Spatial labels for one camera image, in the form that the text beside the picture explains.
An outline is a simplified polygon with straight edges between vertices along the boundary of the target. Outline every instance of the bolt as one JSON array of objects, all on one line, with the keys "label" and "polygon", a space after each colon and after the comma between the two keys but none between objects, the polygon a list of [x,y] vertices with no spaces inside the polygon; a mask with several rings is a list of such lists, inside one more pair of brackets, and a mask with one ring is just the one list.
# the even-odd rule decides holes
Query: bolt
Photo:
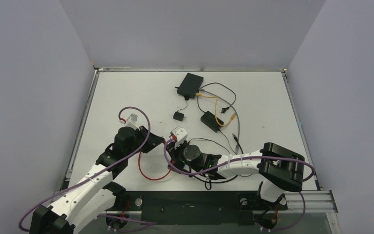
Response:
[{"label": "bolt", "polygon": [[136,205],[136,206],[141,206],[141,204],[143,204],[143,200],[142,200],[141,198],[137,198],[137,199],[135,200],[135,205]]}]

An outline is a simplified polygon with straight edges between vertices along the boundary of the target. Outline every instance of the white wall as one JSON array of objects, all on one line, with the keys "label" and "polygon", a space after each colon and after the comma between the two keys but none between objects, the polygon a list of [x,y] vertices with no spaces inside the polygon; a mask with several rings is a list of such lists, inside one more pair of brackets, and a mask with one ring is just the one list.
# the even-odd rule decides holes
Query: white wall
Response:
[{"label": "white wall", "polygon": [[325,0],[61,0],[96,67],[289,66]]},{"label": "white wall", "polygon": [[58,0],[0,1],[0,234],[59,189],[93,75]]},{"label": "white wall", "polygon": [[288,77],[344,233],[374,233],[374,1],[327,0]]}]

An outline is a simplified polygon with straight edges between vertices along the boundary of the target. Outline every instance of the red wire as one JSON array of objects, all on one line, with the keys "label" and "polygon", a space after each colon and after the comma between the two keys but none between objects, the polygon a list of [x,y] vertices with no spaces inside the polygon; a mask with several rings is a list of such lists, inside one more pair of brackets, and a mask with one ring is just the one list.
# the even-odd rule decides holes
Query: red wire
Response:
[{"label": "red wire", "polygon": [[127,200],[127,205],[125,206],[125,209],[124,209],[123,212],[121,213],[121,217],[124,218],[125,211],[128,210],[128,207],[130,207],[130,201],[129,201],[129,200]]},{"label": "red wire", "polygon": [[149,179],[149,180],[152,180],[152,181],[157,181],[157,180],[161,180],[161,179],[164,179],[166,176],[168,176],[171,172],[171,169],[167,172],[167,174],[165,174],[163,177],[160,177],[158,179],[152,179],[148,176],[146,176],[143,171],[141,170],[141,164],[140,164],[140,161],[141,161],[141,152],[140,154],[138,155],[138,169],[140,169],[140,173],[146,178],[146,179]]},{"label": "red wire", "polygon": [[276,206],[276,213],[275,213],[275,215],[273,216],[273,218],[272,219],[275,219],[275,217],[277,216],[277,213],[279,212],[279,206]]}]

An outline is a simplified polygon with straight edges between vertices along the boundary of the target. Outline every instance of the black box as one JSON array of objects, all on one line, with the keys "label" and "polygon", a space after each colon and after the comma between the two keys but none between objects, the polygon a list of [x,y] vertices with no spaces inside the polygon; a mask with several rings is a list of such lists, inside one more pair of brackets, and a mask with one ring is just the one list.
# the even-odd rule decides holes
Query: black box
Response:
[{"label": "black box", "polygon": [[186,100],[189,98],[194,98],[196,93],[199,92],[203,79],[203,77],[187,73],[183,82],[181,82],[180,87],[177,88],[177,93],[184,96]]},{"label": "black box", "polygon": [[184,114],[176,111],[174,112],[173,119],[178,120],[178,121],[183,121]]},{"label": "black box", "polygon": [[[201,116],[200,120],[207,127],[209,127],[211,130],[213,130],[215,133],[218,132],[221,128],[221,126],[216,122],[216,117],[210,111],[207,111],[206,113],[204,113],[204,115]],[[221,119],[217,118],[217,120],[219,121],[219,123],[221,125],[224,124],[224,122],[221,121]]]}]

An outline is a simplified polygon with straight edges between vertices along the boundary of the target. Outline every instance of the white table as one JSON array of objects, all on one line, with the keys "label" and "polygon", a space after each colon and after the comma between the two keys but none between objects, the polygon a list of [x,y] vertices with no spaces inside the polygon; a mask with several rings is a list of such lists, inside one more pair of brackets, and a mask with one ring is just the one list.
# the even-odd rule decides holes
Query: white table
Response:
[{"label": "white table", "polygon": [[[245,153],[259,150],[265,142],[273,142],[293,150],[309,159],[302,142],[296,118],[287,94],[287,90],[279,72],[192,72],[204,77],[202,85],[220,82],[237,94],[234,104],[240,121],[240,144]],[[94,164],[95,160],[112,143],[118,129],[123,125],[118,121],[119,110],[126,106],[135,106],[143,110],[151,121],[151,132],[168,139],[169,133],[178,125],[188,131],[188,139],[203,137],[212,139],[226,148],[227,140],[220,133],[215,133],[200,121],[203,114],[197,107],[196,99],[188,101],[188,107],[181,111],[186,120],[176,121],[172,118],[174,112],[185,107],[186,102],[176,93],[187,72],[101,72],[96,84],[90,111],[82,133],[77,151],[70,185],[78,182]],[[210,85],[206,90],[215,93],[226,100],[233,101],[233,94],[219,85]],[[203,110],[214,111],[214,99],[200,98]],[[227,105],[218,103],[218,111]],[[126,110],[123,117],[131,113],[138,115],[138,125],[147,127],[144,117],[137,111]],[[228,122],[233,110],[226,114],[218,113],[218,117]],[[237,120],[222,128],[235,148],[232,133],[237,134]],[[226,154],[225,149],[208,141],[192,141],[204,153]],[[150,181],[145,179],[138,170],[138,155],[129,159],[128,167],[115,179],[128,191],[205,191],[204,183],[171,172],[165,179]],[[156,147],[141,159],[143,172],[151,178],[163,176],[167,171],[167,162],[163,156],[163,145]],[[304,167],[304,176],[310,174],[310,169]],[[252,175],[247,178],[238,177],[225,184],[213,184],[215,191],[245,191],[257,190],[265,178]],[[312,179],[303,183],[303,190],[317,190]]]}]

